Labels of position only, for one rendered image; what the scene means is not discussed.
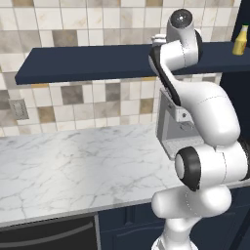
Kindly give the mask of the dark navy shelf board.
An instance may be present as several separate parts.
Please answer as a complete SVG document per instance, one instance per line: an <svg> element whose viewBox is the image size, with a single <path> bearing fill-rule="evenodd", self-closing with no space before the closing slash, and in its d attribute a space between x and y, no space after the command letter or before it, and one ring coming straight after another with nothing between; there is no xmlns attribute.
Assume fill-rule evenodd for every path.
<svg viewBox="0 0 250 250"><path fill-rule="evenodd" d="M198 64L175 75L250 71L250 48L235 56L231 42L205 42ZM151 46L113 45L34 48L15 76L19 85L150 77Z"/></svg>

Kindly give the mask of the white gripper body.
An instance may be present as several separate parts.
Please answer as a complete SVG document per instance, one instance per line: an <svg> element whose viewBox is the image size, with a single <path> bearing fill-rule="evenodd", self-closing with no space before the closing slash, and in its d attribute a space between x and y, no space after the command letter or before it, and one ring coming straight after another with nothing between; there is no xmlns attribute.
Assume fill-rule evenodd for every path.
<svg viewBox="0 0 250 250"><path fill-rule="evenodd" d="M160 46L166 43L165 34L155 34L151 37L152 46Z"/></svg>

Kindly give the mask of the yellow condiment bottle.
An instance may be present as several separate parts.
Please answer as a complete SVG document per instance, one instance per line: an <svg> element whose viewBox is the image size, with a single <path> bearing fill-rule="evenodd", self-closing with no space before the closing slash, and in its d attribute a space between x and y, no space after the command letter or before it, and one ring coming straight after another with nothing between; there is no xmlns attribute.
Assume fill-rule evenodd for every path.
<svg viewBox="0 0 250 250"><path fill-rule="evenodd" d="M244 50L247 44L247 31L248 31L248 24L244 24L238 36L234 41L234 45L232 48L232 53L236 56L242 56L244 54Z"/></svg>

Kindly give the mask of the navy tall cabinet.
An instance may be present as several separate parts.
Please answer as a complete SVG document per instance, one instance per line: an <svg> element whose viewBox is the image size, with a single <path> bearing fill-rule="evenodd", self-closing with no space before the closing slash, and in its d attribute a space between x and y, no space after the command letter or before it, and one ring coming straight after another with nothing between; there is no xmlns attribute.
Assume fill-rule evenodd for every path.
<svg viewBox="0 0 250 250"><path fill-rule="evenodd" d="M243 24L248 24L247 45L244 56L250 61L250 0L242 0L231 40L234 41ZM250 65L246 71L227 72L221 85L228 93L240 124L240 138L250 143Z"/></svg>

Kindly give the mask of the grey wall outlet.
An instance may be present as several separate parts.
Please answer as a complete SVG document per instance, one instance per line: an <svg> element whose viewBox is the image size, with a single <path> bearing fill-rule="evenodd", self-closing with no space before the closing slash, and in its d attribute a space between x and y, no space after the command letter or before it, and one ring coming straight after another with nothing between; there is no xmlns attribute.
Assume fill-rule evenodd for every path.
<svg viewBox="0 0 250 250"><path fill-rule="evenodd" d="M17 120L28 119L28 113L27 113L24 99L9 100L9 105L10 105L12 114Z"/></svg>

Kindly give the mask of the navy base cabinet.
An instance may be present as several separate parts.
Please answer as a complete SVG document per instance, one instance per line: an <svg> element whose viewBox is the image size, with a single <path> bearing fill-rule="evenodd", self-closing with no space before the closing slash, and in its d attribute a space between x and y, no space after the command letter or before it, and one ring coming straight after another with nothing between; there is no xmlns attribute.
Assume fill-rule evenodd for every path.
<svg viewBox="0 0 250 250"><path fill-rule="evenodd" d="M202 219L191 230L198 250L237 250L240 236L250 225L250 187L230 190L232 204L221 216ZM109 209L98 213L102 250L151 250L163 232L150 203Z"/></svg>

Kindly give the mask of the black dishwasher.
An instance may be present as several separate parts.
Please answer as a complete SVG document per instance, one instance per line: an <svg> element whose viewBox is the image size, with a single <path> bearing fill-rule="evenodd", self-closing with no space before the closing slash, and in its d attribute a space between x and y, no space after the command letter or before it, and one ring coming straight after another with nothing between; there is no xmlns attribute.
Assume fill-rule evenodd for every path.
<svg viewBox="0 0 250 250"><path fill-rule="evenodd" d="M52 236L93 223L94 227L48 243L0 250L98 250L94 216L71 216L0 229L0 243Z"/></svg>

